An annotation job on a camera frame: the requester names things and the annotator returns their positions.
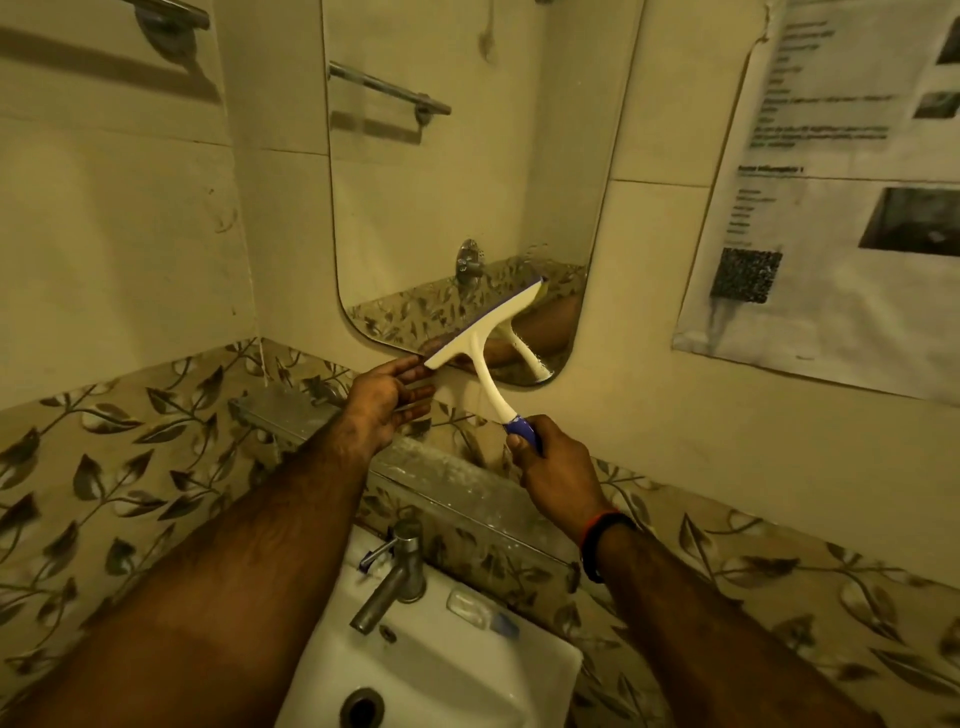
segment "faucet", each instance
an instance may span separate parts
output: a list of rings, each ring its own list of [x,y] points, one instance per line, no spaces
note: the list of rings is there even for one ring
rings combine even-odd
[[[394,552],[394,567],[350,621],[350,626],[357,632],[369,635],[395,601],[412,604],[423,597],[426,579],[423,577],[422,540],[422,524],[416,519],[403,519],[396,522],[394,538],[388,544],[360,560],[357,568],[367,573],[382,554],[390,549]]]

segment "sink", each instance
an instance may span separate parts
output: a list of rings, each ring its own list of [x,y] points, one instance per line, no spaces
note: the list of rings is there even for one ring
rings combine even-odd
[[[420,601],[395,603],[367,637],[349,626],[389,570],[389,557],[370,575],[356,570],[382,543],[353,528],[276,728],[562,728],[580,651],[430,567]],[[502,612],[515,636],[479,629],[447,610],[452,591]]]

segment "sink drain hole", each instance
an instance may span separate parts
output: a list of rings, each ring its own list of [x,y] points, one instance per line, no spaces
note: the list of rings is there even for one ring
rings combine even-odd
[[[379,728],[384,706],[380,693],[371,688],[352,692],[340,709],[341,728]]]

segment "paper notice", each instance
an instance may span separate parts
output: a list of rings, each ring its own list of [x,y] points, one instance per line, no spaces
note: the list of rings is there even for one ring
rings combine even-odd
[[[958,18],[958,0],[779,8],[675,348],[960,403]]]

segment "reflected towel rod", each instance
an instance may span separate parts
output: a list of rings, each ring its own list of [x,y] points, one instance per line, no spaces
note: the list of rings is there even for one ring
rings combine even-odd
[[[439,102],[435,99],[431,99],[425,93],[415,93],[408,88],[391,84],[387,81],[383,81],[382,79],[378,79],[375,76],[364,73],[363,71],[358,71],[355,68],[350,68],[342,63],[337,63],[336,61],[330,62],[329,75],[336,76],[338,79],[343,79],[344,81],[349,81],[352,84],[366,86],[374,91],[379,91],[380,93],[385,93],[388,96],[393,96],[395,99],[399,99],[400,101],[406,101],[409,104],[413,104],[414,115],[417,117],[418,123],[424,127],[430,123],[430,119],[433,118],[435,113],[442,114],[443,116],[449,116],[453,112],[453,109],[451,109],[447,104]]]
[[[167,22],[186,28],[202,31],[210,30],[210,15],[200,8],[179,2],[179,0],[123,0],[136,6],[138,10],[160,15]]]

